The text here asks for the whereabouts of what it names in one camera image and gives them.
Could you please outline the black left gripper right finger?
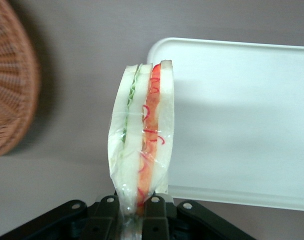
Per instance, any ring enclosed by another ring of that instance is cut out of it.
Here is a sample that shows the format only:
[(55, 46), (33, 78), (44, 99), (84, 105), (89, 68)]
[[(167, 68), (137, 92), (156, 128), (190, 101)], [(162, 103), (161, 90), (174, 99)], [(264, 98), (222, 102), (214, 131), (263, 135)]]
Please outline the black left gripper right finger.
[(142, 240), (170, 240), (167, 204), (174, 205), (168, 194), (154, 194), (144, 203)]

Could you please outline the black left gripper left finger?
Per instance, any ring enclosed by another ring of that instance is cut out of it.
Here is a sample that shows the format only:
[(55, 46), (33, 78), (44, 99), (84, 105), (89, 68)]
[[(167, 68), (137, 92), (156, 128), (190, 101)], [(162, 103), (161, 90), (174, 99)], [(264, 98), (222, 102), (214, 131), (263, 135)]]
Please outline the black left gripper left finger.
[(95, 202), (88, 211), (89, 217), (81, 233), (82, 240), (114, 240), (117, 235), (119, 199), (108, 195)]

